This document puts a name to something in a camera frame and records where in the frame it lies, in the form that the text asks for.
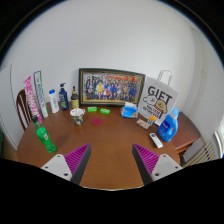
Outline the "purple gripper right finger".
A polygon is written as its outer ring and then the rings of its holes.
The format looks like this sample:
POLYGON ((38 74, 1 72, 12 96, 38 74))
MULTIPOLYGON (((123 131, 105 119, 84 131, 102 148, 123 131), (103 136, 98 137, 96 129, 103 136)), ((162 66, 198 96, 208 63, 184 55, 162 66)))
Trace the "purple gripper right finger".
POLYGON ((132 154, 145 185, 182 169, 169 155, 158 155, 138 144, 132 145, 132 154))

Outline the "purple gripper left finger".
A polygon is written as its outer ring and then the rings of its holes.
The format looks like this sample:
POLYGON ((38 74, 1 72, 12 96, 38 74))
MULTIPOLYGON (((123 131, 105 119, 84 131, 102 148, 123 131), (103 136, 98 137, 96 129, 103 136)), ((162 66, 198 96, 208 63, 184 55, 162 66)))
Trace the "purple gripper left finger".
POLYGON ((42 169, 79 185, 91 155, 91 145, 81 146, 66 155, 56 154, 42 169))

